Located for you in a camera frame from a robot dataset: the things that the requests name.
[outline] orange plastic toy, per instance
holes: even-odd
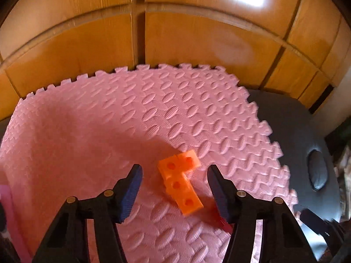
[[[166,186],[166,193],[176,201],[185,216],[204,207],[184,175],[184,172],[194,170],[199,166],[201,163],[193,150],[173,155],[158,163],[158,169]]]

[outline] wooden wall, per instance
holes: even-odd
[[[141,63],[221,65],[309,108],[350,43],[331,0],[19,0],[0,27],[0,119],[38,88]]]

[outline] orange block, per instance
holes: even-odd
[[[166,186],[166,193],[176,201],[185,216],[204,207],[184,175],[184,172],[199,166],[201,163],[194,150],[163,159],[157,165]]]

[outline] puzzle mat tooth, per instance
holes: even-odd
[[[238,79],[217,66],[140,65],[94,77],[64,80],[20,100],[0,149],[0,165],[12,189],[15,212],[32,254],[68,196],[95,197],[125,177],[134,163],[144,179],[131,215],[119,226],[128,262],[222,262],[229,234],[213,223],[214,200],[206,178],[217,164],[223,176],[252,196],[282,197],[290,173],[277,160],[268,123],[237,87]],[[184,218],[167,197],[157,161],[194,149],[202,166],[187,176],[204,209]],[[91,221],[92,262],[98,262]],[[252,262],[260,253],[257,223]]]

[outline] pink foam mat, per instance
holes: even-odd
[[[289,170],[277,160],[279,144],[268,139],[271,128],[224,68],[161,64],[95,75],[20,100],[4,136],[0,168],[32,254],[68,196],[95,197],[134,163],[143,167],[143,182],[130,217],[118,226],[128,262],[222,262],[230,235],[212,217],[210,164],[256,198],[280,196],[291,210],[297,204]],[[165,193],[157,162],[189,149],[202,166],[187,176],[205,207],[184,217]],[[259,258],[261,222],[256,229],[252,262]]]

